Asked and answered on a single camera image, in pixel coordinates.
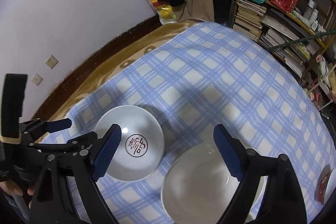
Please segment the person's left hand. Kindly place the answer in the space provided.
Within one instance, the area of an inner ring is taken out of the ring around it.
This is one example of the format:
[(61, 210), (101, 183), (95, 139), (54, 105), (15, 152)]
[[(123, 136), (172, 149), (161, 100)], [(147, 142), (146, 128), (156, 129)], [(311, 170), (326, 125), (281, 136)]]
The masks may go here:
[[(0, 182), (1, 189), (7, 193), (9, 196), (12, 196), (13, 194), (16, 194), (18, 196), (23, 196), (23, 191), (21, 188), (13, 181), (13, 180), (7, 180)], [(34, 195), (35, 185), (30, 185), (30, 187), (27, 190), (27, 194), (29, 196)]]

